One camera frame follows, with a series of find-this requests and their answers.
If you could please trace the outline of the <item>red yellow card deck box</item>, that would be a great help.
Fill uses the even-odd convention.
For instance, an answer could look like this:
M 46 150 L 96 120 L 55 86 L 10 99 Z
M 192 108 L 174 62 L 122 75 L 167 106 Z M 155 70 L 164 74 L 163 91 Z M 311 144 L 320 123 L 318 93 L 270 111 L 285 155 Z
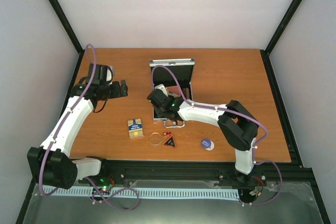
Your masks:
M 178 86 L 171 86 L 171 87 L 166 87 L 166 91 L 168 92 L 169 95 L 174 96 L 174 97 L 181 97 L 183 94 L 186 99 L 190 99 L 190 90 L 189 88 L 182 88 L 182 92 L 180 92 Z

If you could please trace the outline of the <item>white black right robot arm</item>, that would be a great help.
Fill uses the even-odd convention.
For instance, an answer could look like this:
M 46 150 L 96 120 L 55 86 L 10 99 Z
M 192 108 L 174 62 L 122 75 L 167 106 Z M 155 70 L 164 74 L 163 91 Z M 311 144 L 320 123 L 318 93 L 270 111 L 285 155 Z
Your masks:
M 147 97 L 153 107 L 171 121 L 196 121 L 220 128 L 225 139 L 235 149 L 235 169 L 245 175 L 254 168 L 253 144 L 258 134 L 256 119 L 237 101 L 212 105 L 175 98 L 160 89 Z

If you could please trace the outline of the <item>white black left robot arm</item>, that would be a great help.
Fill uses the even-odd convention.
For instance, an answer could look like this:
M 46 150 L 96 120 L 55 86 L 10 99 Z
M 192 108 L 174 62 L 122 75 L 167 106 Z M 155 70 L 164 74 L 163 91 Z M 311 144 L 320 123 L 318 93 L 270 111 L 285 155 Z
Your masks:
M 100 184 L 108 180 L 104 158 L 87 156 L 72 160 L 70 153 L 88 115 L 98 112 L 98 102 L 128 95 L 126 81 L 114 81 L 113 76 L 112 66 L 90 64 L 88 75 L 71 89 L 66 108 L 52 132 L 40 147 L 29 149 L 29 167 L 39 187 L 69 189 L 76 181 L 90 176 Z

